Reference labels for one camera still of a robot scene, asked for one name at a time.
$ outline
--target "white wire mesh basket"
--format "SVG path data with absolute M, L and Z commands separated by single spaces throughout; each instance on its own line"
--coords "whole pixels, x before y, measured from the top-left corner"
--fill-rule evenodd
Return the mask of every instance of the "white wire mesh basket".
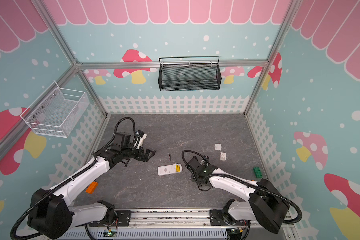
M 67 138 L 87 109 L 89 99 L 86 92 L 57 85 L 28 113 L 33 104 L 20 115 L 32 131 L 39 135 Z

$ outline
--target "white remote control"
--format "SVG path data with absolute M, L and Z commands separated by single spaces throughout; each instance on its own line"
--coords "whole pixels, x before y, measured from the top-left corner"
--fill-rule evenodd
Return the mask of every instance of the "white remote control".
M 179 173 L 183 170 L 181 164 L 172 164 L 167 166 L 161 166 L 157 168 L 157 173 L 159 176 L 168 175 L 173 173 Z

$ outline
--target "white block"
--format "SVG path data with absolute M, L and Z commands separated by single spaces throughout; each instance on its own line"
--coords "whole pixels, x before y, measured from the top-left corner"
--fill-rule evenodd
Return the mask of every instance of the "white block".
M 225 152 L 220 152 L 220 160 L 227 160 L 227 154 Z
M 161 166 L 157 168 L 157 173 L 159 176 L 168 175 L 173 173 L 179 173 L 183 170 L 181 164 L 172 164 L 167 166 Z
M 220 143 L 215 144 L 215 150 L 221 150 L 221 144 Z

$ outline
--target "black wire mesh basket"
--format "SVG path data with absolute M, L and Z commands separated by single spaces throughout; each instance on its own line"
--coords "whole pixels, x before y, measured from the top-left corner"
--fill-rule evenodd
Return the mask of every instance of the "black wire mesh basket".
M 159 58 L 160 91 L 219 90 L 218 56 Z

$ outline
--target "green lego brick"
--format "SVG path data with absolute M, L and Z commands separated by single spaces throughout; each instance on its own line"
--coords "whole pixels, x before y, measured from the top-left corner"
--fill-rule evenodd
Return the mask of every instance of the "green lego brick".
M 254 175 L 256 178 L 262 178 L 263 174 L 261 173 L 261 170 L 259 167 L 253 167 Z

